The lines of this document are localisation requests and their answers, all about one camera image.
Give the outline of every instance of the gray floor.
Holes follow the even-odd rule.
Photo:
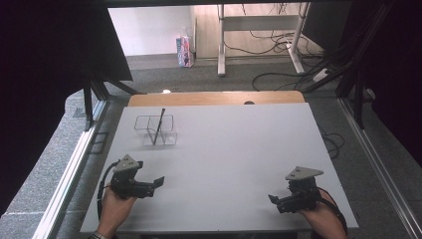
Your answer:
[[[228,60],[226,78],[217,77],[216,61],[197,61],[191,69],[180,69],[173,56],[128,58],[134,77],[129,86],[142,92],[159,93],[201,91],[252,91],[252,79],[261,73],[294,73],[293,65],[285,58],[254,58]],[[257,82],[261,90],[274,90],[296,81],[297,78],[269,77]],[[339,133],[345,140],[339,156],[332,163],[340,178],[359,229],[350,231],[350,238],[410,238],[362,149],[356,134],[333,94],[332,82],[311,94],[305,95],[316,122],[326,132]],[[118,119],[129,95],[107,85],[112,94],[106,117],[91,150],[84,158],[82,170],[70,189],[69,197],[61,210],[52,238],[86,238],[79,229],[107,156]],[[36,167],[29,175],[0,220],[0,238],[31,238],[45,212],[50,198],[66,168],[69,158],[85,126],[85,119],[76,114],[83,109],[83,94],[78,92],[67,100],[66,113],[56,133],[45,149]],[[422,215],[422,169],[398,140],[377,118],[370,104],[363,108],[365,132],[371,139],[388,172],[419,218]],[[137,238],[127,235],[123,238]]]

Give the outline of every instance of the cable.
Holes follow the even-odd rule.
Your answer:
[[[373,16],[379,9],[379,4],[382,4],[382,1],[378,1],[377,4],[374,4],[373,8],[368,12],[366,18],[362,21],[361,25],[338,49],[336,49],[332,53],[325,54],[326,57],[332,61],[331,64],[335,68],[341,68],[350,60],[350,55],[355,50],[356,44],[359,42],[359,38],[366,32],[371,23],[374,21]]]
[[[288,83],[288,84],[284,84],[284,85],[281,85],[281,86],[277,87],[274,91],[276,92],[276,91],[278,91],[278,90],[279,90],[279,89],[281,89],[281,88],[288,87],[288,86],[295,85],[295,84],[296,84],[296,83]]]
[[[220,8],[218,7],[218,5],[216,5],[216,6],[217,6],[218,21],[220,21],[220,20],[221,20],[221,16],[220,16]]]
[[[258,79],[260,79],[261,77],[264,77],[264,76],[271,76],[271,75],[276,75],[276,76],[286,76],[286,77],[301,77],[301,78],[303,78],[303,77],[305,77],[305,76],[309,76],[309,75],[313,75],[314,73],[310,73],[310,72],[307,72],[306,74],[304,74],[304,75],[293,75],[293,74],[286,74],[286,73],[263,73],[263,74],[260,74],[260,75],[258,75],[258,76],[256,76],[253,80],[252,80],[252,88],[255,90],[255,91],[257,91],[257,92],[259,92],[260,90],[258,90],[257,88],[256,88],[256,86],[255,86],[255,84],[256,84],[256,82],[258,81]]]
[[[313,78],[310,78],[310,76],[314,76],[316,73],[320,72],[320,70],[324,69],[329,62],[327,60],[321,60],[318,62],[315,66],[313,66],[309,71],[308,74],[303,76],[295,85],[294,90],[299,91],[301,86],[304,83],[307,83],[308,81],[311,81]]]
[[[336,159],[339,156],[340,149],[345,145],[344,137],[341,136],[339,133],[326,133],[325,130],[319,124],[316,124],[319,130],[321,131],[322,139],[325,143],[329,142],[331,145],[333,145],[332,149],[328,150],[329,157],[331,159]],[[330,138],[331,136],[336,136],[340,138],[340,144],[338,144],[334,139]]]
[[[105,183],[106,183],[106,176],[108,175],[109,171],[111,170],[112,167],[115,167],[118,163],[120,162],[114,162],[112,163],[108,169],[105,171],[105,174],[103,175],[103,180],[100,182],[99,185],[99,193],[97,194],[97,211],[99,214],[99,220],[102,217],[102,210],[103,210],[103,192],[105,189]]]
[[[260,52],[260,53],[250,52],[250,51],[247,51],[247,50],[244,50],[244,49],[230,47],[230,46],[228,46],[226,44],[226,42],[224,42],[224,46],[226,46],[228,49],[231,49],[231,50],[241,51],[241,52],[245,52],[245,53],[249,53],[249,54],[253,54],[253,55],[263,55],[263,54],[266,54],[266,53],[269,53],[269,52],[273,51],[278,45],[285,44],[285,43],[286,42],[282,42],[282,43],[276,44],[271,49],[269,49],[267,51],[264,51],[264,52]]]
[[[302,53],[300,51],[300,49],[298,48],[299,55],[301,55],[303,58],[324,58],[324,54],[317,55],[317,54],[314,54],[314,53],[311,53],[310,52],[310,49],[309,49],[310,40],[308,38],[306,38],[306,37],[300,37],[300,39],[303,39],[303,40],[307,41],[307,43],[305,44],[305,49],[307,50],[309,56],[306,55],[306,54],[304,54],[304,53]]]
[[[341,213],[340,209],[337,206],[337,203],[335,202],[334,198],[332,198],[332,196],[324,189],[318,187],[317,189],[322,190],[323,192],[325,192],[329,198],[332,200],[333,203],[331,203],[330,201],[326,200],[325,198],[323,198],[322,196],[319,197],[318,201],[322,202],[323,204],[325,204],[326,206],[328,206],[335,214],[335,216],[338,218],[338,220],[341,223],[341,226],[344,230],[344,233],[347,235],[347,222],[345,221],[344,215]]]
[[[302,16],[302,2],[301,2],[301,4],[299,5],[299,13],[298,13],[298,15],[299,15],[299,17],[301,17],[301,18],[305,18],[306,16]]]

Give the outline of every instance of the black cable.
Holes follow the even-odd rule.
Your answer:
[[[301,18],[305,18],[306,16],[302,16],[301,15],[301,12],[302,12],[302,2],[300,3],[300,5],[299,5],[299,17],[301,17]]]
[[[315,82],[314,84],[307,86],[305,89],[302,89],[302,93],[309,93],[312,92],[319,87],[325,85],[326,83],[337,79],[338,77],[342,76],[346,71],[348,71],[353,66],[353,61],[348,61],[345,65],[342,65],[340,68],[334,69],[331,71],[327,76],[325,76],[323,79],[321,79],[318,82]]]
[[[282,12],[285,12],[286,11],[286,6],[287,6],[287,4],[286,5],[284,5],[283,3],[282,4],[280,4],[279,3],[279,6],[280,6],[280,10],[278,11],[278,15],[280,15]],[[268,15],[270,15],[270,13],[274,10],[274,8],[276,7],[276,3],[274,3],[273,4],[273,8],[270,10],[270,12],[268,13]],[[245,16],[247,16],[247,14],[246,14],[246,10],[245,10],[245,5],[244,4],[242,4],[242,11],[243,11],[243,14],[245,15]],[[258,38],[258,39],[262,39],[262,38],[264,38],[264,39],[272,39],[273,40],[273,38],[275,38],[275,37],[283,37],[283,36],[287,36],[287,35],[292,35],[293,33],[289,33],[289,34],[282,34],[282,35],[277,35],[277,36],[273,36],[273,34],[274,34],[274,30],[272,31],[272,33],[271,33],[271,36],[270,37],[261,37],[261,36],[255,36],[253,33],[252,33],[252,31],[249,31],[249,33],[251,34],[251,36],[253,36],[254,38]]]
[[[260,74],[260,75],[258,75],[258,76],[256,76],[253,80],[252,80],[252,88],[255,90],[255,91],[257,91],[257,92],[259,92],[260,90],[258,90],[257,88],[256,88],[256,86],[255,86],[255,84],[256,84],[256,82],[257,82],[257,80],[259,79],[259,78],[261,78],[261,77],[264,77],[264,76],[270,76],[270,75],[276,75],[276,76],[286,76],[286,77],[301,77],[301,78],[303,78],[304,76],[309,76],[309,75],[312,75],[311,73],[306,73],[306,74],[303,74],[303,75],[293,75],[293,74],[286,74],[286,73],[263,73],[263,74]]]
[[[294,90],[295,91],[299,91],[301,86],[304,83],[307,83],[308,81],[311,81],[313,78],[310,78],[310,76],[314,76],[315,74],[317,74],[318,72],[320,72],[320,70],[324,69],[326,66],[328,66],[329,62],[327,60],[321,60],[320,62],[318,62],[315,66],[313,66],[310,70],[309,73],[306,74],[305,76],[303,76],[300,80],[298,80],[298,82],[296,83]]]
[[[281,85],[281,86],[277,87],[274,91],[276,92],[276,91],[278,91],[281,88],[288,87],[288,86],[295,85],[295,84],[296,83],[287,83],[287,84],[284,84],[284,85]]]
[[[115,167],[118,163],[120,162],[114,162],[112,163],[108,169],[105,171],[105,174],[103,175],[103,180],[100,182],[99,185],[99,193],[97,194],[97,211],[99,214],[99,220],[102,217],[102,210],[103,210],[103,192],[105,189],[105,183],[106,183],[106,176],[108,175],[109,171],[111,170],[112,167]]]
[[[279,6],[280,6],[279,15],[280,15],[282,12],[286,13],[286,9],[288,8],[288,4],[289,4],[289,3],[279,3]]]
[[[344,42],[334,52],[325,54],[328,59],[336,64],[336,66],[334,66],[335,68],[341,68],[343,65],[347,64],[350,55],[353,53],[356,44],[359,42],[359,38],[366,32],[371,23],[374,21],[373,16],[379,9],[380,4],[382,4],[382,1],[378,1],[377,4],[374,4],[374,7],[366,15],[366,18],[362,21],[361,25],[354,31],[353,35],[351,35],[346,42]]]
[[[318,187],[319,190],[322,190],[323,192],[326,193],[326,195],[329,196],[329,198],[332,200],[333,203],[331,203],[330,201],[326,200],[325,198],[321,197],[319,199],[320,202],[322,202],[323,204],[327,205],[329,208],[331,208],[335,215],[337,216],[338,220],[340,220],[341,226],[344,230],[344,233],[347,235],[347,223],[345,221],[344,215],[341,213],[340,209],[337,206],[337,203],[335,202],[334,198],[332,198],[332,196],[325,190],[322,189],[320,187]]]
[[[220,16],[220,8],[217,5],[217,15],[218,15],[218,21],[221,20],[221,16]]]
[[[316,65],[310,65],[309,63],[307,63],[306,61],[305,61],[305,59],[321,59],[321,60],[326,60],[326,58],[324,57],[324,56],[317,56],[317,55],[310,55],[310,56],[307,56],[307,55],[303,55],[300,51],[299,51],[299,48],[297,48],[298,49],[298,55],[300,56],[299,57],[299,60],[301,61],[301,63],[303,64],[303,65],[305,65],[305,66],[307,66],[307,67],[310,67],[310,68],[313,68],[313,67],[317,67],[317,65],[319,64],[319,62],[316,64]]]
[[[329,149],[327,152],[329,154],[329,157],[331,159],[335,159],[339,156],[340,149],[345,145],[345,139],[341,134],[339,133],[326,133],[326,131],[319,126],[319,124],[316,124],[319,130],[321,131],[321,137],[324,142],[329,142],[333,145],[332,149]],[[340,143],[337,143],[334,139],[330,138],[331,136],[336,136],[340,138]]]
[[[240,49],[240,48],[229,47],[225,42],[224,42],[224,46],[226,46],[228,49],[231,49],[231,50],[241,51],[241,52],[245,52],[245,53],[249,53],[249,54],[253,54],[253,55],[263,55],[263,54],[266,54],[266,53],[273,51],[278,45],[281,45],[281,44],[284,44],[284,43],[286,43],[286,42],[276,44],[271,49],[264,51],[264,52],[260,52],[260,53],[254,53],[254,52],[250,52],[250,51]]]
[[[306,54],[302,53],[302,52],[299,50],[299,48],[298,48],[298,54],[299,54],[300,56],[302,56],[302,58],[319,58],[319,59],[321,59],[321,58],[325,58],[325,55],[324,55],[324,54],[317,55],[317,54],[311,53],[311,51],[310,51],[310,49],[309,49],[309,43],[310,43],[310,40],[309,40],[308,38],[305,38],[305,37],[300,37],[300,39],[304,39],[304,40],[306,40],[306,41],[307,41],[307,43],[305,44],[305,49],[307,50],[307,52],[308,52],[308,54],[309,54],[309,56],[308,56],[308,55],[306,55]]]

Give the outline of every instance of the white table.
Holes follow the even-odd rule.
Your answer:
[[[161,107],[125,108],[112,142],[104,171],[128,153],[143,160],[137,181],[165,176],[152,198],[136,201],[119,232],[310,229],[301,215],[280,214],[268,198],[291,195],[285,176],[296,166],[323,170],[316,184],[334,197],[347,226],[357,227],[307,103],[166,107],[165,114],[174,116],[176,145],[143,146],[133,128],[136,118],[160,112]],[[96,196],[82,232],[98,226]]]

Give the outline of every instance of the pen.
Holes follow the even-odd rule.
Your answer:
[[[162,123],[162,117],[164,116],[164,112],[165,112],[165,108],[163,108],[162,110],[161,110],[161,116],[159,117],[159,123],[158,123],[158,127],[157,127],[157,132],[155,133],[155,138],[154,138],[154,145],[155,145],[155,143],[157,142],[157,138],[158,138],[158,132],[159,132],[159,130],[160,130],[160,128],[161,128],[161,123]]]

